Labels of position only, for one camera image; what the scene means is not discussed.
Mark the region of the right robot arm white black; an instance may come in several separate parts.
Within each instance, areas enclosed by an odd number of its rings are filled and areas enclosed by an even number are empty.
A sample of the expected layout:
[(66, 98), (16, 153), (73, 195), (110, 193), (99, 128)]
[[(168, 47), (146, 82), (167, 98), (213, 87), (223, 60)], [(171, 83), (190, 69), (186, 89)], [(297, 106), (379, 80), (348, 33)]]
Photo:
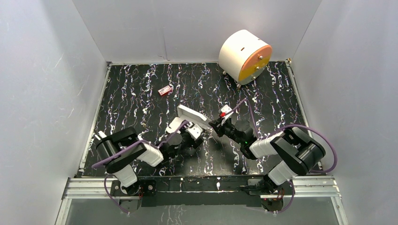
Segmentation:
[(258, 138), (246, 120), (233, 124), (230, 120), (219, 118), (210, 121), (209, 126), (219, 137), (227, 136), (240, 145), (240, 151), (248, 159), (259, 159), (278, 155), (282, 161), (274, 166), (256, 183), (251, 181), (240, 187), (241, 191), (277, 194), (283, 183), (296, 176), (307, 175), (326, 155), (326, 151), (315, 139), (303, 131), (302, 125), (282, 128), (266, 138)]

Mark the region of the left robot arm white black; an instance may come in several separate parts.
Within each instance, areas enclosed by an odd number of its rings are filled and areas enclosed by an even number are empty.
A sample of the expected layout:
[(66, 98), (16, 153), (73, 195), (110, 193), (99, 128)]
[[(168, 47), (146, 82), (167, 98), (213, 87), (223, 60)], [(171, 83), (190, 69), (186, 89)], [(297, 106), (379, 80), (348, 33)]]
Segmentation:
[(169, 134), (166, 140), (153, 145), (141, 138), (132, 127), (109, 136), (99, 132), (96, 152), (100, 161), (93, 164), (92, 168), (104, 167), (106, 173), (119, 180), (123, 193), (136, 195), (144, 189), (144, 184), (136, 175), (131, 162), (138, 159), (151, 167), (157, 167), (187, 150), (196, 150), (204, 141), (203, 133), (204, 130), (198, 125), (183, 126)]

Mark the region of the white cardboard box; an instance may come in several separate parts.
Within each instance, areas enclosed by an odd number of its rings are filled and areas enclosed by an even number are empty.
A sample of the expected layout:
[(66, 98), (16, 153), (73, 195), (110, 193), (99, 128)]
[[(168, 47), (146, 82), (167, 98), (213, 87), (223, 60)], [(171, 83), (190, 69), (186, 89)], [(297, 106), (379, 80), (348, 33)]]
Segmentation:
[(180, 132), (181, 128), (189, 133), (193, 140), (199, 139), (204, 133), (211, 134), (213, 129), (208, 124), (210, 119), (204, 114), (197, 112), (184, 105), (177, 107), (177, 116), (166, 127), (166, 132)]

